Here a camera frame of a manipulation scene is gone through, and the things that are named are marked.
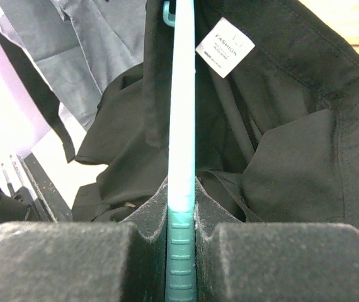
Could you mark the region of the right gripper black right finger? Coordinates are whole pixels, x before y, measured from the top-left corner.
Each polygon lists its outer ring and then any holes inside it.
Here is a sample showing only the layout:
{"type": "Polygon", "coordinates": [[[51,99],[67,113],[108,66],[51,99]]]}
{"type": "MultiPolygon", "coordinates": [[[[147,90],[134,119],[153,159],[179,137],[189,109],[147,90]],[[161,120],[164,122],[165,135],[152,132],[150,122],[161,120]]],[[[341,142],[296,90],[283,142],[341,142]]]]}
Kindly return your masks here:
{"type": "Polygon", "coordinates": [[[359,301],[359,231],[243,223],[195,190],[199,301],[359,301]]]}

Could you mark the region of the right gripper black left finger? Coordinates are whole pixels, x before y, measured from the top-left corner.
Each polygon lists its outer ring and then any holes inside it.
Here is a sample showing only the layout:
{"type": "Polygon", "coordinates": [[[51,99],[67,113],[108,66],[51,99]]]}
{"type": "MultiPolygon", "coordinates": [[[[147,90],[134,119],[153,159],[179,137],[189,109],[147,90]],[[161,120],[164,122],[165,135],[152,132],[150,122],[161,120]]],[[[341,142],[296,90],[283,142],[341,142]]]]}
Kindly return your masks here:
{"type": "Polygon", "coordinates": [[[0,301],[163,301],[167,184],[114,223],[0,225],[0,301]]]}

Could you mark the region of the teal plastic hanger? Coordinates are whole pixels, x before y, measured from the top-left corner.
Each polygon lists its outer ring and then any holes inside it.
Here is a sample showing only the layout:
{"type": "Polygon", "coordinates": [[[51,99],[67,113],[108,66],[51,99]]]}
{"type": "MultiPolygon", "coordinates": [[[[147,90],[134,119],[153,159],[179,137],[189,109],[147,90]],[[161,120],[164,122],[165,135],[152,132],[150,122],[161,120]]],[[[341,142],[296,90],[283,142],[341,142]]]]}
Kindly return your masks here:
{"type": "Polygon", "coordinates": [[[177,1],[163,20],[173,27],[169,121],[166,301],[196,301],[195,268],[195,12],[193,1],[177,1]]]}

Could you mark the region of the black shirt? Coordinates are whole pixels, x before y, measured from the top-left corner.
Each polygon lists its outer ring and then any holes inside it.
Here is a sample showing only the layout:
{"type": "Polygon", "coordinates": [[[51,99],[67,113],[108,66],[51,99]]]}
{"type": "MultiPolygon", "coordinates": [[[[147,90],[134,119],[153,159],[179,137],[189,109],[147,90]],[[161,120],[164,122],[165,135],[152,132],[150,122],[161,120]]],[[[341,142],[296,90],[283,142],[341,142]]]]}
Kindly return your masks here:
{"type": "MultiPolygon", "coordinates": [[[[75,221],[120,221],[168,173],[173,29],[145,5],[144,62],[108,85],[76,159],[104,164],[75,221]]],[[[248,222],[359,229],[359,55],[299,1],[197,1],[196,41],[219,21],[253,42],[226,77],[196,59],[197,177],[248,222]]]]}

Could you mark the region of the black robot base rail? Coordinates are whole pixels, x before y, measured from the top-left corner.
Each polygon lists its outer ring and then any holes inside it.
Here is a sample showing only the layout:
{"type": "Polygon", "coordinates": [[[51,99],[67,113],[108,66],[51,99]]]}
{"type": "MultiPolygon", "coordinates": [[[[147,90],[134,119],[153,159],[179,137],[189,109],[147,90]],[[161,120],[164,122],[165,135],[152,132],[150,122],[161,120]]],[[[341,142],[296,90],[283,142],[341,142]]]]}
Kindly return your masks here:
{"type": "Polygon", "coordinates": [[[1,170],[7,190],[0,187],[0,224],[11,221],[72,221],[71,209],[33,155],[25,162],[11,156],[1,170]]]}

